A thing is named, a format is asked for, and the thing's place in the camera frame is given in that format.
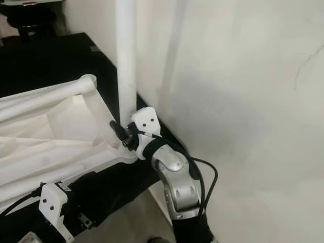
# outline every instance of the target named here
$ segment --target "black wire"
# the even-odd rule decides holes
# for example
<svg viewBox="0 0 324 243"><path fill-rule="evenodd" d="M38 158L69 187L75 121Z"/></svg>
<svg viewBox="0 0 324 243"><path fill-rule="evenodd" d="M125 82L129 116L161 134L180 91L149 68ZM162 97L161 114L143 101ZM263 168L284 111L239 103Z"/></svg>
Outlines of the black wire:
<svg viewBox="0 0 324 243"><path fill-rule="evenodd" d="M30 199L31 197L33 197L32 194L28 194L24 197L22 197L21 199L19 199L18 201L14 202L13 204L11 204L9 207L7 207L1 214L0 214L0 220L2 220L12 209L14 209L16 206L22 204L24 201L26 201L27 199Z"/></svg>
<svg viewBox="0 0 324 243"><path fill-rule="evenodd" d="M142 134L142 135L145 135L145 136L148 136L143 131L138 131L138 133ZM194 170L196 171L196 173L197 173L197 175L199 177L200 188L201 188L201 197L200 197L200 205L199 205L199 212L198 212L198 217L201 217L203 215L204 208L205 208L205 183L204 183L203 176L202 176L197 164L193 161L193 159L191 158L191 156L189 155L189 153L187 152L186 149L181 148L178 145L174 144L173 142L169 141L168 139L160 137L160 136L158 136L156 134L152 134L152 137L155 138L155 139L160 139L160 140L165 141L167 144L170 144L171 147L173 147L174 150L182 153L187 158L189 163L192 165Z"/></svg>
<svg viewBox="0 0 324 243"><path fill-rule="evenodd" d="M200 158L194 158L194 157L192 157L192 159L195 160L195 161L198 161L200 163L203 163L205 165L208 165L209 167L211 167L214 170L214 173L215 173L214 179L213 179L212 184L211 184L211 187L209 188L209 191L208 191L207 196L206 196L206 199L205 199L205 209L206 209L207 208L207 205L208 205L208 201L211 198L211 195L213 193L214 187L215 187L216 182L217 182L217 179L218 179L218 172L217 172L217 169L215 168L215 166L213 166L211 163L209 163L209 162L207 162L205 160L202 160Z"/></svg>

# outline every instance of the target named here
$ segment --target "white wall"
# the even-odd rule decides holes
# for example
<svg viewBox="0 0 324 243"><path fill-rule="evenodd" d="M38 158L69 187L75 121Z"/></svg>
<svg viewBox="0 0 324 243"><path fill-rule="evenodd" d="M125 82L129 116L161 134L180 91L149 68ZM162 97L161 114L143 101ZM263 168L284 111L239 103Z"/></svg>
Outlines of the white wall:
<svg viewBox="0 0 324 243"><path fill-rule="evenodd" d="M70 29L115 63L114 3L66 4ZM324 2L140 0L138 13L139 92L217 166L219 241L322 242Z"/></svg>

